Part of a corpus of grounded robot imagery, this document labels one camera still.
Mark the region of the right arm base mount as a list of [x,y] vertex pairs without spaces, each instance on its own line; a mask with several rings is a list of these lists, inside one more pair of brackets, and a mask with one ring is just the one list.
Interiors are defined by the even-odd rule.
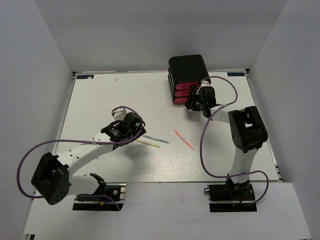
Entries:
[[249,213],[256,212],[257,205],[253,186],[229,192],[225,184],[211,184],[204,188],[208,195],[211,213]]

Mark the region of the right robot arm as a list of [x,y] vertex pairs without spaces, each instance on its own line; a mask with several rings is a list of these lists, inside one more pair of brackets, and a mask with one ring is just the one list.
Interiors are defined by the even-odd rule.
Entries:
[[191,87],[187,102],[188,110],[201,111],[209,120],[227,123],[235,146],[232,167],[228,173],[232,183],[225,188],[226,195],[236,200],[244,193],[242,184],[249,182],[249,172],[258,150],[268,139],[268,133],[256,106],[232,109],[216,102],[215,90],[211,86],[196,89]]

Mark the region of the orange pink pen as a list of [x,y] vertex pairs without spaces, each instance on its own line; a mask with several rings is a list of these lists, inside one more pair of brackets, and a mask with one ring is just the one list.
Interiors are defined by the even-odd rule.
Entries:
[[194,150],[194,147],[193,147],[176,129],[173,129],[173,132],[174,132],[191,150]]

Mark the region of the black pink drawer organizer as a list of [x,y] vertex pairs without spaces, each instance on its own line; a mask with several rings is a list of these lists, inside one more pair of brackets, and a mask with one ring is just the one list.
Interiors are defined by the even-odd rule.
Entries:
[[168,60],[167,77],[172,101],[180,105],[187,102],[190,93],[200,87],[200,81],[209,73],[202,55],[181,55]]

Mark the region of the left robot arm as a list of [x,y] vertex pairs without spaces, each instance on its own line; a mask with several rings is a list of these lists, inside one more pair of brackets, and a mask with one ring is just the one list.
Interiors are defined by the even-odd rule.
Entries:
[[134,112],[122,115],[102,128],[91,140],[66,152],[44,154],[31,178],[31,184],[49,205],[61,202],[68,195],[82,199],[106,198],[106,182],[96,173],[76,175],[76,172],[119,147],[145,134],[143,119]]

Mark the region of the yellow blue pen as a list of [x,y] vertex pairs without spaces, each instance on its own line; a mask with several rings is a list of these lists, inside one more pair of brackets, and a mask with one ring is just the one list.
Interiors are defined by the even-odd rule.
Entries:
[[[142,137],[145,138],[145,139],[148,139],[148,140],[159,142],[159,143],[170,144],[169,141],[161,139],[161,138],[152,137],[152,136],[149,136],[149,135],[142,135]],[[158,145],[156,143],[148,142],[148,141],[141,140],[141,139],[136,139],[135,141],[137,143],[144,144],[144,145],[147,145],[147,146],[150,146],[150,147],[154,147],[154,148],[160,148],[161,147],[160,145]]]

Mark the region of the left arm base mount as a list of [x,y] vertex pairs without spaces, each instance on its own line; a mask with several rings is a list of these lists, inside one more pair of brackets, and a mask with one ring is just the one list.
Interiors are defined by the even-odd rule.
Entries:
[[73,211],[118,212],[125,203],[126,183],[104,183],[92,193],[75,196]]

